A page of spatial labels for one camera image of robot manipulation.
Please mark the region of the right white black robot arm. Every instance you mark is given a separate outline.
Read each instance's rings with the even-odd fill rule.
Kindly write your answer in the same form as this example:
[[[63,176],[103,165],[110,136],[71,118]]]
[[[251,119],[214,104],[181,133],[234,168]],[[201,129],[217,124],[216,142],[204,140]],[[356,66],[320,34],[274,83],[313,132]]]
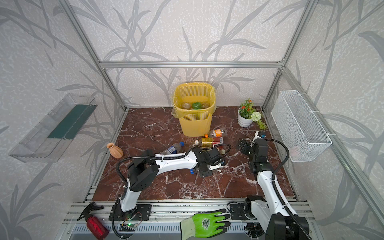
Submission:
[[[278,143],[286,151],[286,157],[275,169],[268,161],[268,142]],[[307,219],[291,207],[277,179],[278,171],[290,158],[289,149],[278,140],[263,138],[240,139],[237,148],[249,158],[249,168],[264,193],[263,197],[247,196],[247,218],[258,220],[266,240],[310,240]]]

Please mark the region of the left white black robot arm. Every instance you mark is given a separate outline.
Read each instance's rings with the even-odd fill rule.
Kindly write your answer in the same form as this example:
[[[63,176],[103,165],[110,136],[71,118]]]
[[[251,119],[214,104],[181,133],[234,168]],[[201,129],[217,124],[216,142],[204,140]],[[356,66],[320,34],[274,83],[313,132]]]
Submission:
[[[122,179],[124,194],[118,196],[112,207],[109,220],[124,221],[134,218],[139,212],[137,201],[141,192],[148,188],[158,175],[188,169],[202,178],[210,177],[213,171],[226,165],[225,157],[231,150],[229,144],[213,147],[191,147],[178,154],[154,154],[145,151],[140,156],[127,157],[116,164],[116,173]]]

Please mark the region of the green plastic bottle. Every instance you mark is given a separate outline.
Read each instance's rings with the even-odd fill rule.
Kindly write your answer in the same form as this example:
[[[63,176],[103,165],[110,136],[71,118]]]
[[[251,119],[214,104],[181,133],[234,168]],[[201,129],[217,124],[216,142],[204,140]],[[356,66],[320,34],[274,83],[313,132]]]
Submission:
[[[193,110],[200,110],[202,109],[202,103],[201,102],[195,102],[195,103],[192,103],[192,109]]]

